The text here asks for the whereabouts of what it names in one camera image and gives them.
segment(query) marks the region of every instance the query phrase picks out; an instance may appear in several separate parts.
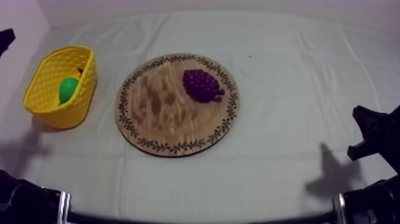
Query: plastic basket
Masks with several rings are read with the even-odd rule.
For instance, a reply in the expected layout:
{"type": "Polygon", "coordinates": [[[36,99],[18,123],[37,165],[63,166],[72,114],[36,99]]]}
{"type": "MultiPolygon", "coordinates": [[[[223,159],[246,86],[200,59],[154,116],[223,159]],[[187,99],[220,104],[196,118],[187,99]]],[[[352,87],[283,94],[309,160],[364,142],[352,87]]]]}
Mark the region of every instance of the plastic basket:
{"type": "Polygon", "coordinates": [[[96,83],[95,56],[90,48],[60,48],[40,62],[25,93],[23,105],[50,127],[75,127],[86,118],[96,83]],[[83,72],[79,73],[77,69],[82,69],[83,72]],[[73,96],[60,105],[60,84],[65,78],[72,76],[78,78],[79,83],[73,96]]]}

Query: green fruit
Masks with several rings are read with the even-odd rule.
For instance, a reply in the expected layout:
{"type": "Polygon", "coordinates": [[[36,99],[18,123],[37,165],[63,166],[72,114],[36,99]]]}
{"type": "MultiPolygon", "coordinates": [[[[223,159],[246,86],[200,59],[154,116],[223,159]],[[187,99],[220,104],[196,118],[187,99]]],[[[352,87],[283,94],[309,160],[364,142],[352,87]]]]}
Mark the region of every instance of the green fruit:
{"type": "Polygon", "coordinates": [[[60,85],[60,104],[67,102],[74,95],[78,80],[72,77],[66,78],[60,85]]]}

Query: wooden plate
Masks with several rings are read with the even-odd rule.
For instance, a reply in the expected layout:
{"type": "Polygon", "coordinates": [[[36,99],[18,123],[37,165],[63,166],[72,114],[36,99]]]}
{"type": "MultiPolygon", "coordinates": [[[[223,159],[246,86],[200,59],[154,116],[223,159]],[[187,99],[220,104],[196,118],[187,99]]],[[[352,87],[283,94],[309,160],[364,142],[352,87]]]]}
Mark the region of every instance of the wooden plate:
{"type": "Polygon", "coordinates": [[[123,83],[115,120],[123,136],[152,155],[181,157],[217,143],[232,127],[239,94],[232,75],[199,55],[169,54],[142,64],[123,83]],[[225,90],[220,102],[199,103],[183,87],[185,70],[203,69],[225,90]]]}

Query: table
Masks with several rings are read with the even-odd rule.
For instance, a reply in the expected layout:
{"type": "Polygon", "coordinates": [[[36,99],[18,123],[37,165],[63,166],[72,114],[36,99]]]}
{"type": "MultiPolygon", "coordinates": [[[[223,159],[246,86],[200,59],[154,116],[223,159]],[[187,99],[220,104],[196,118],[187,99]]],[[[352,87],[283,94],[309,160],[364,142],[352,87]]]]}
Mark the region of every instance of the table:
{"type": "Polygon", "coordinates": [[[350,162],[362,140],[356,105],[400,102],[400,39],[347,24],[249,11],[143,14],[49,32],[0,126],[0,169],[72,193],[78,211],[169,222],[250,221],[331,208],[333,194],[394,175],[377,155],[350,162]],[[52,132],[22,108],[48,52],[95,51],[98,85],[80,126],[52,132]],[[240,113],[217,145],[158,158],[129,145],[115,95],[137,66],[169,53],[218,61],[234,76],[240,113]]]}

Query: toy fruit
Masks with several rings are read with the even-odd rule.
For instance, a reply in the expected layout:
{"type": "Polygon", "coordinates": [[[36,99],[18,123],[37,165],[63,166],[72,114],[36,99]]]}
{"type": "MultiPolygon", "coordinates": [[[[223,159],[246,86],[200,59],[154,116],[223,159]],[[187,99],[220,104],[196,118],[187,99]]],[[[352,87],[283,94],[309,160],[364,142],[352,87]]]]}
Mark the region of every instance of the toy fruit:
{"type": "Polygon", "coordinates": [[[217,96],[225,94],[217,79],[201,69],[184,71],[183,86],[186,93],[197,102],[218,102],[221,98],[217,96]]]}
{"type": "Polygon", "coordinates": [[[78,80],[72,77],[66,78],[61,82],[59,94],[60,104],[67,102],[72,95],[74,95],[77,85],[78,80]]]}

